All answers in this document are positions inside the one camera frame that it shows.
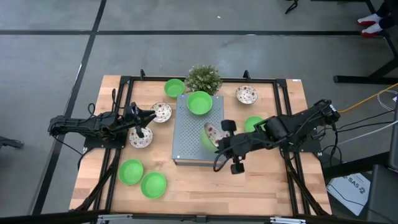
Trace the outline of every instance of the perforated metal box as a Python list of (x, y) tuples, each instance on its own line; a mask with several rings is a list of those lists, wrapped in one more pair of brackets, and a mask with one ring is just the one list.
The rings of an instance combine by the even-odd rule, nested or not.
[(188, 95), (178, 95), (175, 112), (172, 159), (176, 165), (212, 166), (216, 153), (205, 149), (200, 141), (200, 131), (205, 123), (214, 124), (221, 130), (224, 119), (224, 101), (222, 96), (212, 96), (213, 107), (207, 114), (198, 116), (187, 107)]

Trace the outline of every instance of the green plant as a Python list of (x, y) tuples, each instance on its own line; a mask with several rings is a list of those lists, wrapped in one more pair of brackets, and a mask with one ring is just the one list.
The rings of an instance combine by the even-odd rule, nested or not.
[(190, 91), (205, 91), (214, 95), (221, 88), (222, 81), (214, 65), (195, 65), (189, 70), (185, 85)]

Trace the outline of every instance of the gray floor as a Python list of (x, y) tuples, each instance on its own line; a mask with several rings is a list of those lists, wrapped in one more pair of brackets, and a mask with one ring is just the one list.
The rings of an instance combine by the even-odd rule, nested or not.
[[(365, 3), (300, 0), (285, 15), (285, 1), (108, 0), (100, 30), (360, 30)], [(91, 30), (99, 0), (0, 0), (0, 29)], [(49, 119), (62, 114), (88, 36), (0, 35), (0, 135), (25, 142), (23, 150), (0, 150), (0, 217), (25, 215), (52, 139)], [(157, 35), (97, 36), (73, 116), (88, 116), (103, 75), (186, 75), (195, 64), (215, 64), (223, 77), (300, 78), (308, 105), (321, 98), (346, 108), (386, 86), (335, 84), (333, 75), (367, 75), (392, 58), (384, 39), (362, 37)], [(392, 106), (391, 95), (382, 95)], [(384, 111), (377, 100), (345, 113), (346, 124)], [(389, 121), (392, 115), (375, 121)], [(368, 130), (342, 133), (340, 141)], [(341, 147), (345, 161), (388, 150), (390, 131)], [(83, 138), (65, 142), (81, 149)], [(322, 142), (333, 142), (329, 134)], [(64, 147), (44, 206), (45, 213), (67, 211), (76, 179), (78, 155)]]

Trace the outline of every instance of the yellow cable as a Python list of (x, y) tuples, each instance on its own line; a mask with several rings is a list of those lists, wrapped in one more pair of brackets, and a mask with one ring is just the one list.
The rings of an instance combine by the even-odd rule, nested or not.
[(377, 96), (378, 94), (384, 93), (385, 91), (387, 91), (387, 90), (390, 90), (390, 89), (394, 88), (394, 87), (395, 87), (395, 86), (397, 86), (397, 85), (398, 85), (398, 83), (396, 83), (396, 84), (394, 84), (394, 85), (390, 86), (389, 88), (386, 88), (385, 90), (382, 90), (382, 91), (380, 91), (379, 93), (376, 93), (376, 94), (375, 94), (375, 95), (373, 95), (373, 96), (369, 96), (369, 97), (368, 97), (368, 98), (366, 98), (365, 100), (363, 100), (363, 101), (360, 101), (359, 103), (357, 103), (357, 104), (355, 104), (355, 105), (353, 105), (353, 106), (350, 106), (350, 107), (349, 107), (349, 108), (347, 108), (347, 109), (344, 109), (344, 110), (341, 110), (341, 111), (338, 111), (338, 112), (339, 112), (339, 113), (344, 113), (344, 112), (347, 112), (347, 111), (349, 111), (349, 110), (351, 110), (351, 109), (353, 109), (353, 108), (355, 108), (355, 107), (357, 107), (357, 106), (359, 106), (359, 105), (363, 104), (364, 102), (366, 102), (366, 101), (370, 100), (371, 98), (373, 98), (373, 97)]

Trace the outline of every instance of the wooden tabletop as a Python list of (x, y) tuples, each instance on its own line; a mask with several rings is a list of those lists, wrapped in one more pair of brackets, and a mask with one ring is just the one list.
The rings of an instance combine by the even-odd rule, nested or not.
[[(113, 88), (118, 89), (120, 76), (103, 77), (96, 102), (96, 113), (111, 110)], [(119, 165), (128, 159), (139, 159), (144, 165), (144, 174), (159, 171), (167, 179), (166, 193), (156, 200), (145, 198), (140, 185), (124, 185), (116, 179), (112, 212), (118, 213), (179, 213), (212, 215), (292, 215), (286, 169), (277, 149), (258, 150), (247, 154), (245, 173), (232, 175), (229, 163), (220, 172), (212, 167), (176, 166), (171, 159), (175, 124), (176, 99), (164, 93), (165, 82), (135, 81), (132, 101), (144, 110), (157, 102), (166, 102), (173, 115), (166, 123), (151, 122), (154, 133), (152, 143), (145, 149), (133, 148), (127, 140), (121, 151)], [(217, 95), (224, 97), (224, 119), (233, 119), (237, 132), (243, 132), (243, 124), (249, 116), (268, 118), (276, 115), (275, 99), (271, 84), (253, 83), (259, 94), (253, 105), (243, 105), (235, 97), (242, 83), (224, 83)], [(292, 112), (307, 109), (303, 86), (300, 80), (287, 80)], [(122, 102), (126, 97), (125, 86)], [(282, 111), (285, 112), (283, 92), (280, 89)], [(311, 153), (301, 153), (305, 183), (322, 208), (331, 213), (322, 169), (318, 159)], [(81, 162), (73, 191), (70, 208), (79, 206), (97, 184), (104, 149), (94, 149)], [(300, 191), (295, 186), (298, 209), (303, 213)], [(108, 184), (105, 185), (100, 208), (104, 208)]]

